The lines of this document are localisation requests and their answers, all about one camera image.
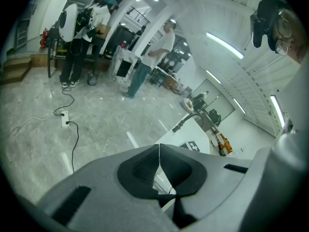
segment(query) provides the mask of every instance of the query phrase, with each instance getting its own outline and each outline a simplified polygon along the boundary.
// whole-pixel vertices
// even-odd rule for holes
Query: marble floor
[[[32,68],[23,82],[0,87],[0,137],[30,117],[48,118],[71,102],[61,93],[59,71],[48,79],[46,68]],[[101,73],[96,86],[86,73],[70,94],[67,108],[78,124],[74,168],[138,146],[151,145],[186,114],[181,97],[163,87],[143,85],[134,100],[124,98],[129,83],[119,84]],[[0,139],[0,160],[14,190],[36,203],[54,184],[72,173],[71,152],[76,126],[61,126],[61,117],[30,120]]]

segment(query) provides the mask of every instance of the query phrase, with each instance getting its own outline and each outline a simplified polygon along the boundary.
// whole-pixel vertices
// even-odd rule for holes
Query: white pillar
[[[132,49],[132,53],[136,56],[140,56],[145,49],[148,42],[152,39],[155,33],[162,27],[162,25],[167,21],[167,19],[173,14],[174,7],[166,6],[162,10],[153,22],[146,27],[145,32],[141,35],[140,39],[137,41],[136,45]]]
[[[124,15],[134,2],[135,0],[122,0],[121,3],[119,4],[118,10],[113,12],[110,21],[108,22],[108,26],[110,26],[111,29],[106,36],[104,45],[100,50],[100,54],[103,54],[103,52],[105,51],[107,43],[110,40],[112,34],[115,32],[116,28],[118,27],[120,20],[124,17]]]

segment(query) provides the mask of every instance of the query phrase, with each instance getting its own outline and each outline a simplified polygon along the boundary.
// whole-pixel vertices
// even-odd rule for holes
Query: fire extinguisher
[[[43,34],[42,34],[42,39],[41,39],[41,42],[40,42],[41,50],[45,49],[45,47],[46,47],[47,33],[48,33],[48,30],[44,29]]]

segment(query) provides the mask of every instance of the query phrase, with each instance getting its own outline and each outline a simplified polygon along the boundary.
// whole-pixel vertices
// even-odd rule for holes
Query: power outlet
[[[70,126],[70,123],[66,124],[67,121],[70,121],[69,120],[69,112],[68,111],[62,111],[62,113],[64,114],[64,116],[61,116],[62,127]]]

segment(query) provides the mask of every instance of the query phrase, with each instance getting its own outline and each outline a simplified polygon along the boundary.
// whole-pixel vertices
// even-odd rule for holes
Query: sneaker
[[[76,82],[72,82],[72,81],[71,81],[70,86],[71,86],[71,87],[75,87],[78,83],[79,83],[79,80],[77,80]]]
[[[123,92],[122,95],[128,98],[134,99],[134,96],[131,96],[128,93]]]

